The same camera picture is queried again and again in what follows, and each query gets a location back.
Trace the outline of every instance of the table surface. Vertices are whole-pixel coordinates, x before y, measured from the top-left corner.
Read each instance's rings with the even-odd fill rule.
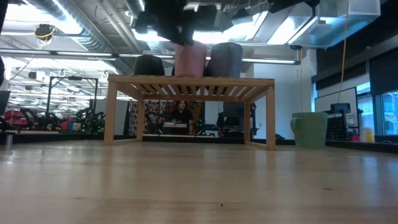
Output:
[[[390,154],[68,141],[0,155],[1,224],[398,220],[398,157]]]

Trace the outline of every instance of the whiteboard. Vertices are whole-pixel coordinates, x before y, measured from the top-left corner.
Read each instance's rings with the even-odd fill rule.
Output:
[[[330,111],[330,105],[337,103],[338,92],[321,96],[315,99],[315,112]],[[349,103],[353,122],[358,126],[358,103],[356,100],[356,87],[341,91],[339,103]]]
[[[104,112],[106,113],[106,100],[97,100],[95,107],[95,113]],[[114,121],[114,134],[123,135],[124,132],[124,122],[126,121],[127,105],[128,101],[116,100],[116,111],[115,111],[115,121]]]

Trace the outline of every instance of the ceiling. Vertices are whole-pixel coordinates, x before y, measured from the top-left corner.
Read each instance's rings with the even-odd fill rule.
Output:
[[[130,29],[134,15],[132,16],[132,12],[129,11],[127,0],[21,1],[28,2],[29,4],[9,5],[0,37],[0,49],[87,52],[89,48],[85,45],[84,39],[87,39],[88,35],[95,35],[95,39],[100,40],[102,45],[106,46],[108,52],[174,54],[175,45],[173,43],[160,39],[156,34],[153,35],[153,33],[150,33],[151,35],[139,35],[134,29]],[[341,26],[344,26],[344,16],[342,17],[337,11],[333,11],[332,9],[327,12],[326,10],[323,10],[323,12],[320,11],[323,7],[328,6],[330,8],[330,5],[327,4],[332,1],[338,2],[339,0],[321,0],[320,7],[316,10],[318,16],[315,17],[313,16],[311,7],[305,3],[289,7],[275,14],[268,13],[267,11],[261,12],[262,7],[264,9],[267,7],[266,1],[263,0],[201,0],[189,1],[189,5],[195,7],[198,4],[215,3],[218,8],[223,8],[229,15],[233,15],[237,9],[246,7],[252,14],[252,22],[236,25],[225,32],[195,33],[194,38],[207,44],[209,54],[212,45],[218,42],[230,41],[237,42],[244,47],[243,57],[246,58],[296,60],[298,59],[298,54],[289,47],[287,42],[292,40],[303,28],[306,28],[305,32],[298,35],[296,41],[292,41],[293,44],[303,43],[302,45],[305,48],[326,48],[328,44],[334,45],[336,44],[335,42],[341,40],[341,34],[343,33]],[[99,7],[99,2],[102,2],[104,7]],[[44,6],[45,4],[54,3],[57,3],[55,4],[57,7],[61,6],[61,12],[68,14],[68,16],[63,18],[63,22],[60,22],[59,18],[58,20],[55,19],[43,7],[38,7],[40,4]],[[112,14],[110,8],[114,9],[118,16],[109,16],[109,14]],[[348,22],[349,27],[354,27],[349,29],[349,34],[365,26],[366,23],[363,21],[369,23],[376,17],[377,14],[368,15],[367,17],[364,15],[353,17]],[[324,26],[321,26],[323,24],[320,25],[319,23],[322,18],[326,18],[323,19],[326,21]],[[80,32],[80,25],[83,22],[87,28],[85,33]],[[39,24],[51,24],[57,28],[50,42],[46,42],[45,45],[43,41],[38,40],[33,34],[34,29]],[[127,34],[128,37],[122,38],[121,32],[126,36],[126,32],[123,32],[123,29],[126,27],[130,29],[129,34]],[[48,92],[50,76],[58,76],[59,73],[63,74],[62,72],[65,72],[66,77],[98,78],[98,94],[102,97],[106,95],[106,87],[108,85],[105,74],[126,73],[124,71],[131,70],[135,62],[133,58],[118,58],[117,62],[107,62],[95,60],[95,58],[91,58],[90,60],[77,60],[76,58],[67,60],[51,57],[51,55],[48,58],[7,55],[3,59],[9,70],[6,78],[10,79],[8,84],[10,84],[13,93],[12,97],[17,99],[11,100],[11,103],[9,103],[10,108],[33,106],[39,111],[43,111],[47,103],[45,94]],[[120,65],[124,66],[124,71],[121,71]],[[164,65],[165,67],[172,67],[173,61],[165,60]],[[245,63],[242,72],[245,72],[250,65],[250,63]],[[37,72],[38,78],[29,78],[29,72]],[[54,88],[53,93],[55,95],[67,96],[54,96],[54,101],[52,98],[51,104],[52,110],[57,110],[60,113],[71,113],[88,106],[87,98],[90,98],[94,93],[92,83],[70,80],[62,80],[62,83],[59,87]],[[67,90],[66,86],[78,86],[80,92],[71,93],[71,91]],[[71,100],[70,95],[82,96],[77,97],[81,99],[74,97]],[[26,98],[30,98],[31,100],[21,101],[21,99]],[[63,106],[65,103],[72,103],[72,106],[65,107]]]

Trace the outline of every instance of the mug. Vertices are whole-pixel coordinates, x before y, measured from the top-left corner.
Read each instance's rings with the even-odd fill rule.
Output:
[[[296,146],[306,149],[323,149],[326,146],[326,113],[294,113],[290,122]]]

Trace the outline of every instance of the desk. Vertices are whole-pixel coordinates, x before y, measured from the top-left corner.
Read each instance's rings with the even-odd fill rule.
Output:
[[[144,108],[145,100],[228,101],[244,103],[245,144],[261,149],[275,150],[274,79],[110,75],[108,81],[108,104],[106,105],[104,132],[104,144],[107,146],[120,143],[114,141],[113,134],[116,96],[120,91],[139,102],[136,141],[141,141],[144,134],[144,110],[140,110],[140,108]],[[250,104],[263,96],[266,96],[267,145],[251,142],[250,137]]]

